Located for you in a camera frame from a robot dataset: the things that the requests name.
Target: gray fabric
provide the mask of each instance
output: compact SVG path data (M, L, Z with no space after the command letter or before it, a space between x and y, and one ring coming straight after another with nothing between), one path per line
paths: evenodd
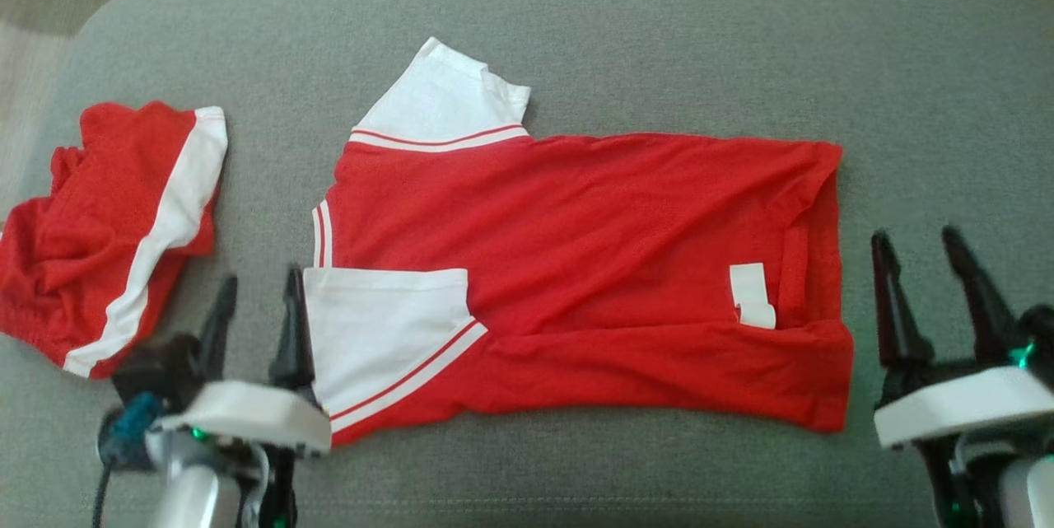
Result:
M23 192L102 100L219 104L231 153L214 257L187 271L163 330L196 330L222 273L242 279L233 377L276 344L287 261L348 130L429 36L533 86L550 134L698 131L823 138L839 175L844 318L857 361L844 433L668 410L463 415L306 463L305 526L931 526L912 452L881 451L868 236L889 228L918 321L948 355L968 314L939 227L957 221L1019 311L1054 294L1050 0L114 0L83 28ZM0 525L82 526L105 383L0 339ZM157 481L106 508L140 525Z

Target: white side stripe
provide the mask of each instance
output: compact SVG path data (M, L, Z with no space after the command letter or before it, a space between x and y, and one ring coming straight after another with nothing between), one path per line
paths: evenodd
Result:
M136 247L124 292L106 307L106 322L94 343L66 353L62 369L87 377L135 337L147 310L147 283L165 250L186 247L197 235L227 153L227 125L220 107L200 107L169 180L161 191L154 226Z
M323 246L326 249L321 266L333 266L333 222L329 215L329 202L321 201L319 208L323 212Z
M315 208L315 209L311 210L311 220L314 223L313 228L314 228L314 231L315 231L315 254L314 254L314 260L312 260L312 261L315 262L315 266L323 266L323 262L320 260L321 254L323 254L321 253L321 251L323 251L323 236L321 236L323 221L320 221L318 219L318 208Z
M452 364L460 355L468 351L468 348L472 347L472 344L480 340L487 333L487 329L482 322L475 322L471 328L465 330L465 333L457 338L452 345L448 345L446 351L441 352L440 356L432 359L417 371L417 373L406 378L405 382L399 383L390 392L385 393L379 398L369 402L365 406L351 411L346 415L336 416L336 418L330 422L332 430L334 433L343 429L349 428L354 424L366 419L369 416L375 415L380 411L384 411L388 407L398 403L399 400L406 398L414 390L419 389L425 386L428 380L435 377L441 371L446 369L449 364Z

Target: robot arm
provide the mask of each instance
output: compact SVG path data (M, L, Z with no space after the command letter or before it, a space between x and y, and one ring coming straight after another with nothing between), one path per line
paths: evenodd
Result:
M1054 528L1054 310L1014 318L959 232L945 252L974 327L972 359L934 363L884 232L872 237L879 361L875 428L883 448L916 447L944 527Z
M299 270L289 272L270 386L222 379L236 295L237 280L230 277L200 339L179 335L137 349L114 375L126 409L104 423L100 457L118 471L163 474L165 491L152 527L292 527L295 462L329 452L329 416L311 389L314 364ZM149 429L131 432L138 441L113 447L121 444L116 436L130 433L121 431L129 424L124 416L134 416L141 402L163 404L162 410Z

